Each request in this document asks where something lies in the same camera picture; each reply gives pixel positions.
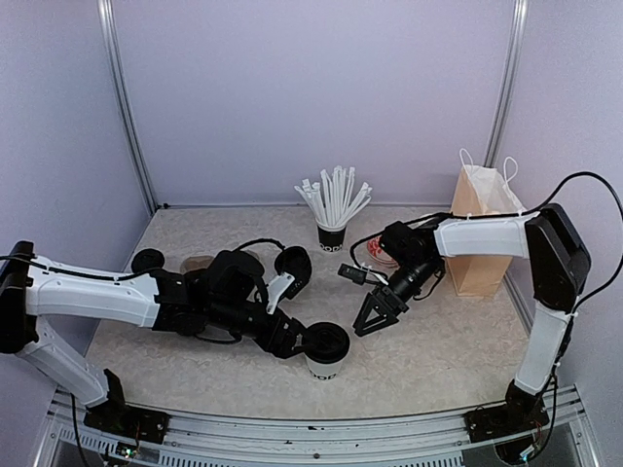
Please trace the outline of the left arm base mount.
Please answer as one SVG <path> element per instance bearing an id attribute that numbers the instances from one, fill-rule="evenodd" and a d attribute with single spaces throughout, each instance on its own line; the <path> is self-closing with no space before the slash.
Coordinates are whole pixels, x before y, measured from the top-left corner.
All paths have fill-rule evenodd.
<path id="1" fill-rule="evenodd" d="M 161 445 L 169 420 L 170 415 L 165 412 L 107 401 L 87 408 L 84 424 L 102 432 Z"/>

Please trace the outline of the cardboard cup carrier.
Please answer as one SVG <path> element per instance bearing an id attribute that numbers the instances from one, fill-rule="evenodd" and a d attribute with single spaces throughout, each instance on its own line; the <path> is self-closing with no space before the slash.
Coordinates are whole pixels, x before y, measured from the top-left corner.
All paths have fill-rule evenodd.
<path id="1" fill-rule="evenodd" d="M 182 261 L 180 272 L 185 274 L 190 271 L 206 269 L 213 262 L 214 257 L 211 255 L 191 256 Z"/>

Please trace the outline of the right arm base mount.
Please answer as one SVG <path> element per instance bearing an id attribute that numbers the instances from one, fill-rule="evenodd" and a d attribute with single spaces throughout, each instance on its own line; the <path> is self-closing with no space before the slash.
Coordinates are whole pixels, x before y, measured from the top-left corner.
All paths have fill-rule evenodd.
<path id="1" fill-rule="evenodd" d="M 543 402 L 538 402 L 529 413 L 506 403 L 487 408 L 479 406 L 467 412 L 463 420 L 471 443 L 515 435 L 550 422 Z"/>

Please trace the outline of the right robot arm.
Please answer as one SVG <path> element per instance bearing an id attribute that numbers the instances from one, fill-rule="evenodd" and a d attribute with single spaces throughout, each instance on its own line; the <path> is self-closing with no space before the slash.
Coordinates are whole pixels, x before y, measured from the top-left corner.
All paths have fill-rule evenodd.
<path id="1" fill-rule="evenodd" d="M 359 310 L 353 328 L 363 337 L 389 327 L 418 299 L 430 277 L 442 278 L 449 258 L 492 256 L 529 262 L 534 317 L 526 354 L 509 383 L 505 401 L 493 410 L 471 413 L 497 418 L 509 432 L 521 430 L 541 409 L 542 395 L 555 378 L 570 342 L 579 307 L 602 292 L 604 283 L 584 290 L 592 260 L 561 205 L 547 198 L 539 206 L 514 213 L 457 215 L 437 212 L 396 221 L 378 234 L 381 248 L 398 265 L 392 275 L 358 263 L 341 265 L 339 276 L 373 290 Z"/>

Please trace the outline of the brown paper bag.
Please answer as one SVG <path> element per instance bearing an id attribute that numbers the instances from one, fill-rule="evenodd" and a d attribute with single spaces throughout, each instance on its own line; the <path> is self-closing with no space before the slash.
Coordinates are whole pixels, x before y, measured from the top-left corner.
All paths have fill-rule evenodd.
<path id="1" fill-rule="evenodd" d="M 458 152 L 458 176 L 452 213 L 458 216 L 519 213 L 525 209 L 510 187 L 519 165 L 507 157 L 502 170 L 476 164 L 464 148 Z M 460 297 L 491 297 L 500 286 L 511 257 L 503 256 L 502 241 L 509 235 L 502 224 L 508 218 L 461 222 L 458 254 L 447 259 L 455 291 Z"/>

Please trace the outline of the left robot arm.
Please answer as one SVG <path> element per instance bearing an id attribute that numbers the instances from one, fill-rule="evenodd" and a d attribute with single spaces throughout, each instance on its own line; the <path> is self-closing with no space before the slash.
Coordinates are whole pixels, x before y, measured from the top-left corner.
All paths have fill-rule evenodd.
<path id="1" fill-rule="evenodd" d="M 30 362 L 115 432 L 127 432 L 136 422 L 120 380 L 89 364 L 46 316 L 119 321 L 190 337 L 212 326 L 236 338 L 249 337 L 280 359 L 320 346 L 309 328 L 278 307 L 311 278 L 311 261 L 301 247 L 281 250 L 271 281 L 265 281 L 263 265 L 241 247 L 223 250 L 208 267 L 186 273 L 165 270 L 159 252 L 144 250 L 142 269 L 125 276 L 65 267 L 35 255 L 33 247 L 20 241 L 3 259 L 1 350 Z"/>

